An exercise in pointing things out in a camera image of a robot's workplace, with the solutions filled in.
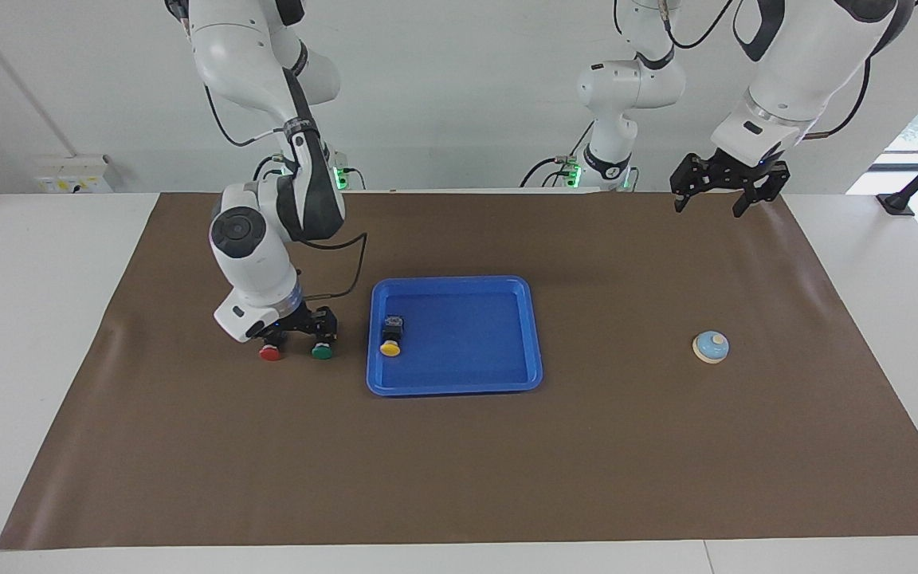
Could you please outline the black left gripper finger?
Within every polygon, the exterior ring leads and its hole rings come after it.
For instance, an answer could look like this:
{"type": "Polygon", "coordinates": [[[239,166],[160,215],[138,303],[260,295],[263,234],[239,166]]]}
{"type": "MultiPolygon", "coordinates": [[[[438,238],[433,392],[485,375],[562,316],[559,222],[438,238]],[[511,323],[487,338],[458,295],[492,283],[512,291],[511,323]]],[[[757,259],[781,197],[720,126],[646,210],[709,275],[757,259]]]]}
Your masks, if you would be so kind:
{"type": "Polygon", "coordinates": [[[692,197],[707,191],[706,161],[698,154],[688,154],[670,175],[670,191],[674,196],[674,210],[685,210],[692,197]]]}
{"type": "Polygon", "coordinates": [[[744,212],[757,203],[775,201],[790,176],[786,163],[775,163],[762,174],[753,171],[743,175],[739,181],[742,194],[733,204],[735,218],[742,218],[744,212]]]}

